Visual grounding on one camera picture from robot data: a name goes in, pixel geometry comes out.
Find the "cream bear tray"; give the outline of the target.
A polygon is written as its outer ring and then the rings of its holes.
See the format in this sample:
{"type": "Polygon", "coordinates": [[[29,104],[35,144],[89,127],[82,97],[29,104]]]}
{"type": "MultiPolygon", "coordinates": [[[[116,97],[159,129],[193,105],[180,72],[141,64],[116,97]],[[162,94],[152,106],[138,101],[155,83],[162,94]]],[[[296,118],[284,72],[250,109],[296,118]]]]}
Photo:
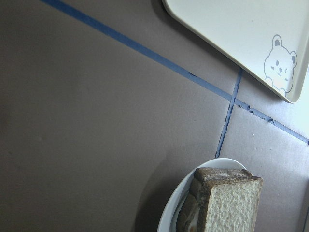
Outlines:
{"type": "Polygon", "coordinates": [[[179,23],[286,102],[298,101],[309,65],[306,0],[165,0],[179,23]]]}

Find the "white round plate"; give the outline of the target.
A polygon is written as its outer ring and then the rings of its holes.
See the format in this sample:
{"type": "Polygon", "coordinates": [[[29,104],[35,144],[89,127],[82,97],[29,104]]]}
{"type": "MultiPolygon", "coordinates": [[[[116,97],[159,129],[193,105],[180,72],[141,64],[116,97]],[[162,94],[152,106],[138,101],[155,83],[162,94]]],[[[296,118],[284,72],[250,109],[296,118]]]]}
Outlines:
{"type": "Polygon", "coordinates": [[[230,158],[216,158],[195,167],[176,187],[161,215],[157,231],[175,232],[178,213],[190,189],[197,168],[246,169],[240,162],[230,158]]]}

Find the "brown top bread slice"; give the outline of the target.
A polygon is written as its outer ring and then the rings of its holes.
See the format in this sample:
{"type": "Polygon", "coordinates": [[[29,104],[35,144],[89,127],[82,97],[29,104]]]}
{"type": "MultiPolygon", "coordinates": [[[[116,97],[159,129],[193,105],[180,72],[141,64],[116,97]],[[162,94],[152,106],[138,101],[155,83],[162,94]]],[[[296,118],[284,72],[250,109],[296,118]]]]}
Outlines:
{"type": "Polygon", "coordinates": [[[245,169],[198,168],[194,173],[198,232],[252,232],[263,179],[245,169]]]}

